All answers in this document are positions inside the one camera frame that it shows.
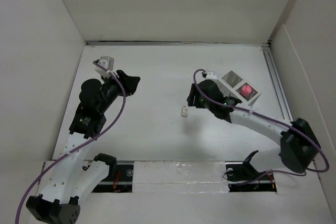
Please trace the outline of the white eraser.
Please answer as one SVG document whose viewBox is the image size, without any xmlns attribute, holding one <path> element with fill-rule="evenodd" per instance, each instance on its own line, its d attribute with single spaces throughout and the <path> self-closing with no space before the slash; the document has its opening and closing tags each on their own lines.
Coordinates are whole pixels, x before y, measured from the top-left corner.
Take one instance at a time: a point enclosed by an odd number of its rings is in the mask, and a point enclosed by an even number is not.
<svg viewBox="0 0 336 224">
<path fill-rule="evenodd" d="M 188 107 L 187 106 L 182 106 L 181 117 L 183 117 L 183 118 L 187 118 L 188 117 Z"/>
</svg>

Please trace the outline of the pink capped small bottle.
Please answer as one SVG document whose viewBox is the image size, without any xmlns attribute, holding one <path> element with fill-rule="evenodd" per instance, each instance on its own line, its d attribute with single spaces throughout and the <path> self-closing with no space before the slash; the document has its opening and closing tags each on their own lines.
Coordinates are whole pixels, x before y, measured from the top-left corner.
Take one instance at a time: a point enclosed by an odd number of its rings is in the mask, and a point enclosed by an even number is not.
<svg viewBox="0 0 336 224">
<path fill-rule="evenodd" d="M 252 93 L 252 87 L 250 85 L 244 85 L 240 89 L 240 94 L 244 97 L 248 97 Z"/>
</svg>

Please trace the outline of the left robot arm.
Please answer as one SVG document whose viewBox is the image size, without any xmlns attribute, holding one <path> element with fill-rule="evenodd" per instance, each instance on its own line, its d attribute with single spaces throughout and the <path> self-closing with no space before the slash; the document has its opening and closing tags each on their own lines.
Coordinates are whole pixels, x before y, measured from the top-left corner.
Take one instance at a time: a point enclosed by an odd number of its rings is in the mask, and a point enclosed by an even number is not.
<svg viewBox="0 0 336 224">
<path fill-rule="evenodd" d="M 101 80 L 88 79 L 81 85 L 80 103 L 69 127 L 67 143 L 61 157 L 52 163 L 48 184 L 37 196 L 30 196 L 26 208 L 43 223 L 75 223 L 81 203 L 102 180 L 117 175 L 117 159 L 99 153 L 83 170 L 85 157 L 93 142 L 109 130 L 105 127 L 105 112 L 117 97 L 133 95 L 140 77 L 129 76 L 122 70 L 116 74 L 103 70 Z"/>
</svg>

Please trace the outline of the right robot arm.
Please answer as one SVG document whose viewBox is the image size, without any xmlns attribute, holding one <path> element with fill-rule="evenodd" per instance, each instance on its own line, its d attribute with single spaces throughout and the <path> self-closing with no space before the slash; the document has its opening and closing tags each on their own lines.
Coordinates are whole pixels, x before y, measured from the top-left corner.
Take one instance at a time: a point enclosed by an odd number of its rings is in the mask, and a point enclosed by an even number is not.
<svg viewBox="0 0 336 224">
<path fill-rule="evenodd" d="M 244 126 L 274 141 L 280 147 L 279 157 L 288 175 L 306 176 L 309 164 L 321 146 L 310 124 L 297 118 L 280 121 L 242 107 L 242 100 L 223 95 L 215 81 L 193 82 L 187 97 L 188 106 L 208 109 L 216 118 Z"/>
</svg>

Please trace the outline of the white slotted desk organizer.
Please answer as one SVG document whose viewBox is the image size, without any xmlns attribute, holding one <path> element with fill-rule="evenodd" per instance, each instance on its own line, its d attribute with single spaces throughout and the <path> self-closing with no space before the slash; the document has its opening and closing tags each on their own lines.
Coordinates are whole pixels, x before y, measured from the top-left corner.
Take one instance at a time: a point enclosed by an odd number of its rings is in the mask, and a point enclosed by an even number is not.
<svg viewBox="0 0 336 224">
<path fill-rule="evenodd" d="M 229 71 L 225 75 L 218 78 L 219 89 L 225 97 L 235 97 L 242 101 L 242 104 L 249 106 L 250 108 L 255 104 L 261 95 L 261 89 L 254 85 L 251 81 L 243 78 L 234 71 Z M 240 89 L 244 85 L 250 85 L 252 87 L 252 93 L 248 97 L 244 97 L 240 94 Z"/>
</svg>

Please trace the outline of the aluminium rail at back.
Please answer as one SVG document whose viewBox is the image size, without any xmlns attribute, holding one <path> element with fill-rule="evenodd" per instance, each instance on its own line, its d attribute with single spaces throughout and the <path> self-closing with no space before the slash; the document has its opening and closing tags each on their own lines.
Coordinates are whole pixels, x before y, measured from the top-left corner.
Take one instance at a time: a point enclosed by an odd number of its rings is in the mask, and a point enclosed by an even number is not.
<svg viewBox="0 0 336 224">
<path fill-rule="evenodd" d="M 175 46 L 175 45 L 236 45 L 268 47 L 269 43 L 225 43 L 193 41 L 87 41 L 87 46 Z"/>
</svg>

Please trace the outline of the aluminium rail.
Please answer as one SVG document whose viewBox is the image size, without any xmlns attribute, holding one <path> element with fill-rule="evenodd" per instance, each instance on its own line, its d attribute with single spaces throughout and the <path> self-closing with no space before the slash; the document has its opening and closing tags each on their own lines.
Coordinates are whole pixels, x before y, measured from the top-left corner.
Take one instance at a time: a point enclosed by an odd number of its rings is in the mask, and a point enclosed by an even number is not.
<svg viewBox="0 0 336 224">
<path fill-rule="evenodd" d="M 236 45 L 268 47 L 269 43 L 225 43 L 193 41 L 87 41 L 87 46 L 175 46 L 175 45 Z"/>
<path fill-rule="evenodd" d="M 261 48 L 264 54 L 265 62 L 266 62 L 266 65 L 267 65 L 267 68 L 270 74 L 272 84 L 275 89 L 276 96 L 278 98 L 282 116 L 285 120 L 292 121 L 292 115 L 291 115 L 291 112 L 288 106 L 286 95 L 284 93 L 284 90 L 283 90 L 283 87 L 282 87 L 282 84 L 279 78 L 278 71 L 276 69 L 275 62 L 271 54 L 271 49 L 268 45 L 263 45 Z"/>
</svg>

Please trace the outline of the aluminium rail at right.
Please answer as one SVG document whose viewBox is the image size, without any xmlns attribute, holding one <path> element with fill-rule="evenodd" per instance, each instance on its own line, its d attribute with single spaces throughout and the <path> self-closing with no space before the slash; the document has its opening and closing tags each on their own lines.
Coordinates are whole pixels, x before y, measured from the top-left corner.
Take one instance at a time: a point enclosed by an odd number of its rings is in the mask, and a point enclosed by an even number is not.
<svg viewBox="0 0 336 224">
<path fill-rule="evenodd" d="M 276 96 L 278 98 L 282 116 L 285 120 L 292 121 L 292 115 L 291 115 L 291 112 L 288 106 L 286 95 L 284 93 L 284 90 L 283 90 L 283 87 L 282 87 L 282 84 L 279 78 L 278 71 L 276 69 L 275 62 L 271 54 L 271 49 L 268 45 L 263 45 L 261 48 L 264 54 L 265 62 L 266 62 L 266 65 L 267 65 L 267 68 L 270 74 L 272 84 L 275 89 Z"/>
</svg>

